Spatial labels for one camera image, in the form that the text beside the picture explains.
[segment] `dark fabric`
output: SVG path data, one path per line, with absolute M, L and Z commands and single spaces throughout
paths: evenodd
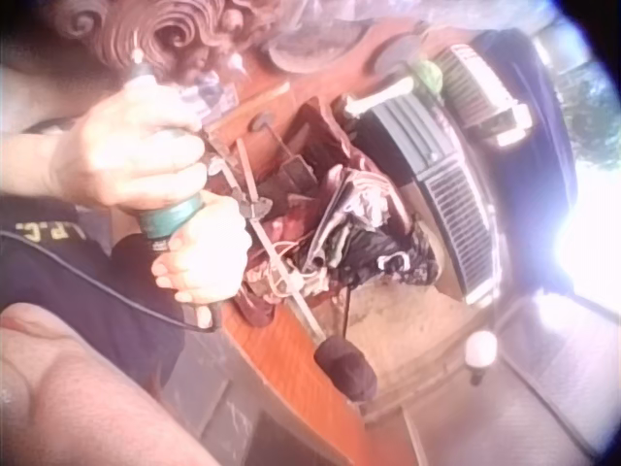
M 351 401 L 369 401 L 377 393 L 377 376 L 361 350 L 340 336 L 328 337 L 314 361 L 334 386 Z
M 572 283 L 556 262 L 554 244 L 575 202 L 577 180 L 554 86 L 532 41 L 517 29 L 485 32 L 472 46 L 533 115 L 533 130 L 522 144 L 487 149 L 520 278 L 531 287 L 569 292 Z
M 83 237 L 75 209 L 43 199 L 0 197 L 0 227 L 53 251 L 90 277 L 157 312 L 182 318 L 170 290 L 150 274 L 152 252 L 142 235 L 125 238 L 112 258 Z M 62 318 L 96 350 L 142 386 L 167 381 L 183 348 L 183 331 L 95 288 L 40 252 L 0 241 L 0 310 L 32 303 Z

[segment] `rotary tool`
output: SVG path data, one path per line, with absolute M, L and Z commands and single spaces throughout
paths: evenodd
M 138 47 L 138 40 L 134 35 L 134 49 L 132 50 L 133 65 L 130 69 L 125 88 L 137 88 L 157 85 L 153 68 L 144 60 L 145 55 Z M 162 129 L 151 138 L 177 138 L 185 132 L 181 129 Z M 168 250 L 168 240 L 184 223 L 201 210 L 203 201 L 200 192 L 176 205 L 161 209 L 138 211 L 137 217 L 141 231 L 147 236 L 151 248 L 157 252 Z

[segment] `black shirt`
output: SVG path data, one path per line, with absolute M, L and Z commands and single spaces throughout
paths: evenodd
M 182 320 L 170 290 L 150 273 L 153 253 L 142 235 L 120 241 L 108 257 L 84 235 L 76 209 L 50 199 L 0 197 L 0 227 L 17 233 L 161 314 Z M 0 237 L 0 311 L 19 303 L 48 309 L 142 386 L 168 380 L 183 348 L 183 330 L 146 316 L 42 253 Z

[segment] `fingernail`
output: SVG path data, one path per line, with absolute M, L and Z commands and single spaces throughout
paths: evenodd
M 181 246 L 183 246 L 183 241 L 179 238 L 173 238 L 171 241 L 168 242 L 169 250 L 180 250 Z
M 196 323 L 201 328 L 210 328 L 212 326 L 212 311 L 207 306 L 199 306 L 196 308 Z
M 153 264 L 153 267 L 151 267 L 151 273 L 155 277 L 159 277 L 160 275 L 168 273 L 168 270 L 166 270 L 166 266 L 164 264 L 158 262 Z
M 172 288 L 173 284 L 171 283 L 168 277 L 158 277 L 155 281 L 160 288 Z
M 180 303 L 191 303 L 192 295 L 188 293 L 187 291 L 179 291 L 178 293 L 175 294 L 175 299 L 179 301 Z

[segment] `person's right hand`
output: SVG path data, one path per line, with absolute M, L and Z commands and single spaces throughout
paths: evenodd
M 55 197 L 85 206 L 157 209 L 203 188 L 199 118 L 165 86 L 124 89 L 60 136 L 49 162 Z

